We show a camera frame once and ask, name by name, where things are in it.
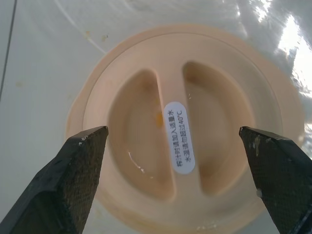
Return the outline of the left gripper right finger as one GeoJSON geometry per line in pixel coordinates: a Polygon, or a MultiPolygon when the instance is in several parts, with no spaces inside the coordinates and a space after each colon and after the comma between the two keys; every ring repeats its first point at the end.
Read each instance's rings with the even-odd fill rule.
{"type": "Polygon", "coordinates": [[[280,234],[312,234],[312,159],[289,138],[243,126],[257,192],[280,234]]]}

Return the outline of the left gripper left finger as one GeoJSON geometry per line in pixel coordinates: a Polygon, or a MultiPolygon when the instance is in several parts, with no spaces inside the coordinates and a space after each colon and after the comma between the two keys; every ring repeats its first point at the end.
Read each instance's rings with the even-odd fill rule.
{"type": "Polygon", "coordinates": [[[108,134],[99,126],[68,138],[0,222],[0,234],[82,234],[108,134]]]}

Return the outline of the cream round blender lid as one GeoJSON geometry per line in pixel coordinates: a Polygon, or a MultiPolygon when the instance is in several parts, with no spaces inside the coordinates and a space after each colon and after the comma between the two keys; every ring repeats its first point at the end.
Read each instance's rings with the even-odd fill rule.
{"type": "Polygon", "coordinates": [[[301,144],[291,80],[247,43],[201,25],[132,36],[95,67],[65,135],[108,127],[94,207],[143,234],[233,234],[265,207],[241,126],[301,144]]]}

